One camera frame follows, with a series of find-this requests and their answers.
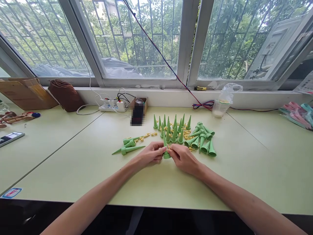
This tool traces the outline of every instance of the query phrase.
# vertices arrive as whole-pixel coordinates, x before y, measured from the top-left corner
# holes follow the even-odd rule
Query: plastic cup
[[[215,100],[214,105],[213,105],[213,109],[212,109],[213,116],[216,118],[223,117],[230,105],[231,104],[228,102],[223,102],[221,100]]]

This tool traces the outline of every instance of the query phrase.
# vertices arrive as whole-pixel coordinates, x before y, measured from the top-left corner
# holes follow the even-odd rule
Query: hand
[[[164,147],[163,141],[151,142],[130,162],[135,163],[139,170],[141,170],[150,162],[160,163],[165,151],[166,147]]]
[[[168,149],[167,151],[179,169],[197,178],[200,177],[200,169],[203,164],[195,158],[188,147],[172,144],[171,149]]]

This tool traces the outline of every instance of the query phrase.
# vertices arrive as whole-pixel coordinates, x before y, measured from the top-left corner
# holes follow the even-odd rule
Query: phone
[[[21,138],[22,136],[24,136],[25,133],[21,133],[21,132],[12,132],[11,134],[8,134],[6,136],[3,136],[0,138],[0,148],[18,138]]]

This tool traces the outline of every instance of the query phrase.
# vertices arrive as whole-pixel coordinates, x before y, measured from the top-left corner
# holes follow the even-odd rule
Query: person's left hand
[[[165,151],[166,147],[164,147],[163,141],[151,142],[130,162],[135,163],[139,170],[141,170],[150,162],[160,163]]]

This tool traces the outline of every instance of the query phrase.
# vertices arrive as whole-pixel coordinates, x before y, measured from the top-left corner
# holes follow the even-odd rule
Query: blue ball
[[[38,117],[41,116],[41,114],[40,114],[40,113],[33,113],[32,116],[33,116],[34,118],[38,118]]]

